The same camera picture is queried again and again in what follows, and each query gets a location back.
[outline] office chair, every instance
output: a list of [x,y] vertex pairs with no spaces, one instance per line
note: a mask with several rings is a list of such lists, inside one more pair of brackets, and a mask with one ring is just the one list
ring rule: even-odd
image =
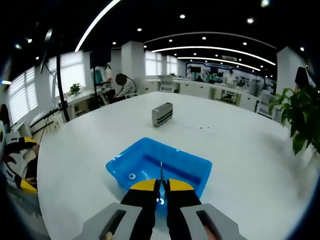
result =
[[272,113],[269,112],[270,100],[273,95],[268,90],[262,90],[260,95],[260,100],[256,109],[256,113],[263,115],[267,118],[274,119],[276,110],[274,109]]
[[160,92],[174,93],[175,82],[172,75],[164,75],[160,77]]

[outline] gray device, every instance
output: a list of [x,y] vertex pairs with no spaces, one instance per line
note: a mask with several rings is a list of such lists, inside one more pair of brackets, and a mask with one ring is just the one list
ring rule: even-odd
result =
[[166,102],[161,106],[152,110],[152,124],[159,127],[166,123],[169,119],[172,119],[174,113],[174,106],[171,102]]
[[[129,240],[142,208],[112,203],[83,224],[82,233],[73,240],[104,240],[112,232],[112,240]],[[208,240],[202,220],[217,239],[246,240],[239,233],[238,224],[211,204],[182,207],[181,212],[192,240]]]

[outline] white desk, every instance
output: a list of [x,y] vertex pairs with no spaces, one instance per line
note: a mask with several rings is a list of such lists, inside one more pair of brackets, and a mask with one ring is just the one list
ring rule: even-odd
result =
[[[248,91],[236,88],[230,88],[223,84],[211,84],[206,82],[191,81],[187,78],[174,78],[173,81],[179,85],[180,92],[196,97],[202,97],[206,99],[220,99],[221,91],[228,91],[240,95],[236,105],[240,108],[247,109],[251,112],[255,111],[256,103],[259,100],[258,97],[251,95]],[[159,78],[150,78],[145,80],[146,88],[148,93],[158,91],[160,87]]]
[[[173,103],[173,119],[152,126],[151,111]],[[37,169],[38,197],[52,240],[69,240],[83,223],[124,196],[106,163],[143,137],[212,162],[201,201],[239,225],[248,240],[283,240],[308,201],[299,200],[281,164],[287,128],[219,101],[153,92],[89,112],[44,136]],[[169,240],[156,218],[153,240]]]

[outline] white pillar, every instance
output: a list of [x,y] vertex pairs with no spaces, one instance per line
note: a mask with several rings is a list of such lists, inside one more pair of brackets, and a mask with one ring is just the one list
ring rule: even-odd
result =
[[146,76],[144,44],[130,41],[121,47],[122,73],[131,79]]
[[299,67],[306,67],[306,62],[288,46],[279,51],[277,58],[276,93],[282,94],[286,88],[295,90],[296,75]]

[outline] person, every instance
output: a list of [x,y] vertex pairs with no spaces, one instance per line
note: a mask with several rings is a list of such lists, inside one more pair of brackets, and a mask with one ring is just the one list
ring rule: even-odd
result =
[[300,66],[298,67],[296,71],[296,76],[295,76],[295,92],[298,92],[302,88],[315,88],[316,84],[314,83],[312,79],[312,64],[310,60],[308,60],[307,65],[304,67]]
[[195,82],[203,82],[203,80],[201,79],[201,76],[200,74],[198,75],[198,77],[196,78],[196,80],[194,80]]
[[102,80],[104,83],[110,83],[112,81],[112,70],[109,64],[101,69]]
[[232,69],[229,70],[229,73],[225,73],[224,76],[226,84],[232,84],[234,82],[235,76]]
[[118,85],[122,86],[122,88],[118,94],[114,95],[113,99],[110,100],[110,103],[115,103],[124,100],[126,99],[127,94],[135,94],[137,91],[135,82],[122,73],[116,75],[115,82]]

